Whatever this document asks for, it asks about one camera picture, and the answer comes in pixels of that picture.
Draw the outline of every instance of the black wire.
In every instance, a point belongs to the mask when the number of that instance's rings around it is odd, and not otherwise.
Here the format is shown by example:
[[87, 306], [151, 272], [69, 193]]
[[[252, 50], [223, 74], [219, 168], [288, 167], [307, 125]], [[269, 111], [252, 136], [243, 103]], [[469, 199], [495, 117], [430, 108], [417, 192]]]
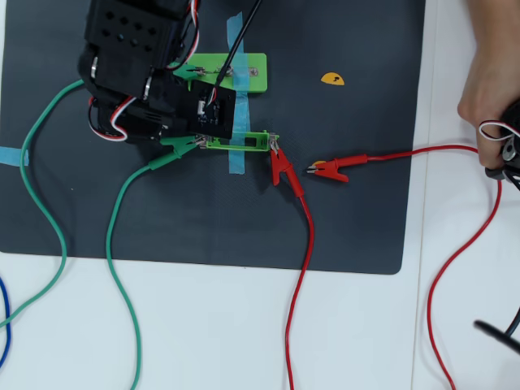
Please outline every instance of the black wire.
[[184, 56], [182, 61], [179, 62], [178, 65], [175, 65], [174, 67], [167, 67], [166, 68], [167, 71], [176, 71], [177, 69], [180, 69], [184, 65], [184, 63], [186, 62], [186, 58], [189, 56], [189, 52], [192, 51], [192, 48], [195, 46], [195, 41], [197, 40], [197, 34], [198, 34], [198, 24], [197, 24], [197, 27], [195, 28], [195, 35], [193, 35], [192, 44], [189, 47], [189, 50], [186, 51], [186, 55]]
[[[197, 13], [198, 13], [198, 10], [199, 8], [201, 7], [201, 0], [198, 1], [198, 4], [197, 4]], [[193, 18], [189, 18], [189, 22], [188, 22], [188, 25], [186, 26], [186, 30], [184, 31], [184, 34], [182, 36], [182, 39], [181, 41], [184, 42], [184, 40], [186, 39], [186, 37], [188, 36], [188, 30], [190, 28], [190, 26], [193, 24]], [[184, 58], [182, 59], [182, 61], [179, 62], [179, 65], [176, 65], [174, 67], [166, 67], [166, 70], [167, 71], [176, 71], [177, 69], [180, 69], [184, 63], [186, 62], [186, 58], [189, 56], [189, 53], [192, 51], [193, 47], [195, 46], [195, 41], [197, 40], [197, 35], [199, 33], [199, 21], [197, 20], [197, 27], [195, 28], [195, 35], [193, 36], [193, 40], [192, 40], [192, 44], [189, 46], [189, 50], [186, 51], [186, 55], [184, 56]]]
[[226, 58], [226, 62], [222, 66], [222, 69], [220, 69], [219, 75], [217, 76], [217, 80], [214, 83], [215, 89], [217, 89], [220, 86], [220, 84], [222, 83], [222, 81], [224, 80], [224, 77], [226, 76], [226, 73], [228, 72], [228, 68], [231, 65], [233, 58], [235, 57], [236, 51], [238, 50], [238, 46], [244, 39], [245, 32], [249, 28], [249, 25], [251, 24], [251, 20], [253, 20], [253, 17], [257, 13], [258, 8], [260, 7], [261, 4], [262, 4], [262, 0], [257, 0], [254, 3], [253, 8], [249, 12], [249, 15], [247, 16], [247, 19], [245, 20], [245, 23], [242, 26], [242, 29], [240, 30], [240, 32], [238, 33], [238, 36], [236, 37], [235, 43], [233, 43], [231, 50], [229, 50], [229, 55]]
[[520, 343], [518, 343], [515, 339], [512, 339], [484, 321], [475, 321], [474, 326], [482, 332], [486, 333], [488, 336], [491, 336], [495, 340], [500, 341], [502, 344], [507, 345], [514, 352], [520, 354]]
[[518, 183], [518, 179], [514, 177], [514, 175], [511, 174], [511, 172], [504, 169], [504, 176], [507, 177], [509, 181], [514, 184], [518, 191], [520, 191], [520, 183]]
[[90, 124], [90, 127], [91, 127], [91, 128], [93, 128], [93, 129], [96, 130], [97, 132], [101, 132], [101, 131], [99, 130], [99, 128], [96, 128], [96, 127], [94, 126], [94, 123], [92, 122], [92, 107], [93, 107], [93, 105], [94, 105], [95, 102], [96, 102], [96, 99], [92, 100], [92, 104], [89, 106], [89, 124]]
[[100, 128], [97, 128], [94, 126], [94, 123], [92, 121], [92, 107], [94, 106], [94, 103], [97, 102], [98, 100], [97, 99], [94, 99], [92, 100], [92, 104], [89, 106], [89, 124], [90, 124], [90, 127], [93, 128], [93, 130], [95, 132], [98, 132], [104, 136], [107, 136], [107, 137], [117, 137], [115, 134], [112, 134], [108, 131], [106, 131], [105, 129], [100, 129]]
[[517, 330], [518, 325], [520, 325], [520, 309], [518, 309], [517, 315], [514, 317], [514, 320], [511, 323], [511, 325], [509, 325], [509, 327], [507, 328], [507, 331], [505, 331], [505, 334], [511, 337], [514, 331]]

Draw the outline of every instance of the dark gray cutting mat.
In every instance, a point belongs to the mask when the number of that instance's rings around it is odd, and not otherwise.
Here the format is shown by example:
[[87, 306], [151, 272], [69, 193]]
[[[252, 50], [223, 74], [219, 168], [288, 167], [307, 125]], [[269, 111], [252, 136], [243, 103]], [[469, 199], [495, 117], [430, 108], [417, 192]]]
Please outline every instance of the dark gray cutting mat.
[[[227, 51], [226, 19], [251, 1], [201, 8], [199, 52]], [[52, 97], [77, 80], [87, 0], [8, 0], [0, 145], [19, 148]], [[315, 160], [409, 150], [414, 137], [424, 0], [266, 0], [245, 37], [263, 52], [269, 90], [250, 97], [251, 128], [281, 135], [298, 172]], [[338, 72], [345, 87], [320, 82]], [[32, 182], [66, 233], [69, 254], [104, 258], [106, 227], [121, 184], [148, 161], [132, 145], [95, 136], [88, 94], [71, 94], [35, 139]], [[304, 175], [316, 242], [310, 268], [393, 274], [400, 270], [410, 161], [347, 169], [350, 184]], [[0, 165], [0, 250], [60, 253], [20, 172]], [[116, 258], [300, 268], [307, 226], [287, 186], [273, 188], [267, 156], [198, 150], [140, 178], [115, 229]]]

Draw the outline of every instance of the red cable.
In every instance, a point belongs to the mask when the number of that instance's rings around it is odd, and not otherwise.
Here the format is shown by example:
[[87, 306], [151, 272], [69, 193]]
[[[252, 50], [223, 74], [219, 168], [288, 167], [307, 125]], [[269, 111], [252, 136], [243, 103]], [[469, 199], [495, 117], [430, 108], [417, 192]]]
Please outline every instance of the red cable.
[[[394, 158], [403, 158], [403, 157], [410, 157], [414, 156], [416, 154], [420, 153], [427, 153], [437, 150], [468, 150], [470, 152], [478, 153], [478, 150], [476, 148], [472, 148], [470, 146], [464, 146], [464, 145], [443, 145], [443, 146], [432, 146], [429, 148], [422, 148], [413, 150], [411, 152], [404, 152], [404, 153], [395, 153], [395, 154], [388, 154], [385, 156], [380, 157], [369, 157], [368, 161], [387, 161], [392, 160]], [[439, 283], [440, 278], [442, 275], [446, 272], [448, 267], [453, 263], [453, 261], [466, 249], [468, 249], [475, 241], [478, 240], [478, 238], [484, 233], [486, 228], [489, 226], [489, 224], [492, 222], [492, 220], [495, 218], [496, 212], [498, 211], [498, 206], [501, 203], [502, 198], [502, 183], [500, 181], [498, 183], [498, 192], [496, 194], [496, 201], [495, 206], [493, 207], [493, 211], [489, 215], [489, 218], [487, 218], [487, 221], [482, 225], [482, 227], [474, 234], [473, 237], [469, 241], [467, 241], [457, 252], [453, 254], [451, 258], [448, 259], [448, 261], [442, 266], [439, 273], [435, 277], [433, 283], [431, 284], [430, 291], [428, 293], [428, 303], [427, 303], [427, 325], [428, 325], [428, 334], [430, 336], [430, 342], [431, 347], [433, 348], [433, 352], [435, 353], [435, 356], [437, 357], [437, 361], [440, 364], [440, 368], [442, 368], [442, 371], [444, 372], [444, 375], [446, 375], [446, 378], [449, 381], [449, 385], [451, 386], [452, 390], [457, 390], [455, 387], [455, 383], [453, 382], [453, 379], [451, 375], [448, 372], [448, 369], [444, 365], [442, 361], [442, 357], [440, 357], [439, 350], [437, 349], [435, 337], [433, 335], [433, 327], [431, 325], [431, 303], [433, 301], [433, 293], [436, 290], [437, 284]]]
[[446, 366], [444, 365], [442, 358], [440, 357], [439, 350], [437, 349], [435, 338], [433, 336], [433, 328], [431, 326], [431, 301], [433, 299], [433, 293], [437, 287], [437, 284], [439, 283], [440, 278], [446, 272], [446, 270], [451, 265], [451, 263], [458, 257], [458, 255], [460, 255], [462, 252], [464, 252], [466, 249], [468, 249], [475, 241], [477, 241], [477, 239], [480, 237], [480, 235], [482, 233], [484, 233], [484, 231], [486, 230], [488, 225], [495, 218], [496, 211], [498, 210], [498, 206], [500, 205], [501, 198], [502, 198], [502, 182], [498, 181], [497, 183], [498, 183], [498, 192], [496, 194], [495, 207], [493, 207], [493, 211], [489, 215], [489, 218], [484, 223], [484, 225], [482, 225], [482, 227], [479, 229], [479, 231], [476, 232], [475, 235], [473, 237], [471, 237], [471, 239], [468, 242], [466, 242], [457, 252], [455, 252], [453, 254], [453, 256], [451, 258], [449, 258], [449, 260], [442, 266], [439, 273], [435, 277], [435, 280], [431, 284], [430, 292], [428, 294], [427, 322], [428, 322], [428, 334], [430, 335], [431, 347], [433, 348], [433, 352], [437, 356], [437, 361], [440, 364], [440, 368], [442, 368], [444, 375], [446, 375], [446, 378], [448, 379], [449, 385], [451, 386], [452, 390], [456, 390], [455, 383], [453, 382], [452, 377], [448, 373], [448, 370], [446, 369]]
[[414, 156], [414, 155], [420, 154], [420, 153], [435, 152], [437, 150], [468, 150], [470, 152], [478, 153], [478, 150], [476, 148], [472, 148], [471, 146], [442, 145], [442, 146], [431, 146], [429, 148], [412, 150], [411, 152], [387, 154], [386, 156], [379, 156], [379, 157], [378, 156], [369, 156], [368, 161], [387, 161], [387, 160], [393, 160], [394, 158], [410, 157], [410, 156]]
[[299, 197], [303, 210], [305, 212], [305, 216], [307, 218], [307, 222], [309, 223], [309, 244], [307, 247], [307, 255], [305, 256], [305, 261], [303, 262], [303, 267], [300, 273], [300, 279], [298, 279], [298, 284], [296, 285], [296, 290], [294, 290], [294, 295], [292, 296], [291, 309], [289, 310], [289, 316], [287, 319], [287, 327], [285, 328], [285, 360], [287, 361], [287, 372], [289, 376], [289, 384], [291, 385], [291, 390], [294, 390], [294, 380], [293, 380], [293, 370], [291, 369], [291, 356], [289, 353], [289, 334], [291, 332], [291, 322], [293, 321], [294, 314], [294, 306], [296, 305], [296, 301], [298, 299], [298, 293], [300, 292], [301, 283], [303, 282], [303, 278], [306, 274], [307, 267], [309, 266], [309, 261], [312, 256], [312, 251], [314, 248], [314, 222], [312, 220], [312, 215], [310, 214], [309, 207], [307, 206], [307, 202], [304, 197]]

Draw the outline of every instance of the blue painter's tape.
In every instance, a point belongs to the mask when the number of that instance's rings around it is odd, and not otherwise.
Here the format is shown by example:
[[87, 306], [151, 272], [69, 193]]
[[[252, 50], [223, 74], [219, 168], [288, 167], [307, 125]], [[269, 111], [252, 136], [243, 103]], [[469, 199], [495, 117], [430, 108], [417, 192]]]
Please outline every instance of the blue painter's tape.
[[[12, 167], [19, 167], [21, 156], [22, 151], [20, 149], [6, 148], [0, 146], [0, 164], [11, 165]], [[25, 153], [24, 165], [29, 165], [29, 152]]]
[[[229, 49], [235, 43], [236, 37], [242, 29], [242, 13], [227, 20], [227, 44]], [[247, 54], [244, 54], [244, 40], [239, 44], [233, 66], [233, 86], [235, 89], [249, 89], [249, 64]], [[246, 92], [236, 93], [235, 123], [233, 125], [233, 138], [231, 145], [245, 145], [245, 134], [250, 131], [249, 99]], [[245, 152], [229, 152], [229, 173], [235, 175], [245, 174]]]

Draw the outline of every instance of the white table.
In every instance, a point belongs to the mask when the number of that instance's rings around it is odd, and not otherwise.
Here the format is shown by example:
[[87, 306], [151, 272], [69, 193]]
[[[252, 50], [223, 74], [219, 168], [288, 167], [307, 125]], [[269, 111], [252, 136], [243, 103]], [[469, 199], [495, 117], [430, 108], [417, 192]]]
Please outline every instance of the white table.
[[[456, 112], [475, 49], [462, 4], [427, 0], [417, 147], [475, 143]], [[3, 22], [5, 0], [0, 10]], [[401, 271], [307, 275], [291, 338], [297, 388], [447, 388], [427, 339], [427, 289], [441, 263], [487, 218], [495, 191], [474, 156], [415, 158]], [[507, 327], [518, 309], [515, 191], [506, 186], [496, 221], [435, 296], [436, 335], [460, 388], [520, 383], [518, 357], [471, 325], [485, 319]], [[12, 306], [39, 291], [58, 264], [58, 258], [0, 253]], [[139, 389], [288, 389], [284, 325], [297, 271], [154, 262], [116, 267], [140, 319]], [[114, 390], [132, 382], [132, 322], [104, 261], [70, 259], [58, 285], [14, 321], [13, 334], [0, 388]], [[5, 332], [0, 337], [3, 345]]]

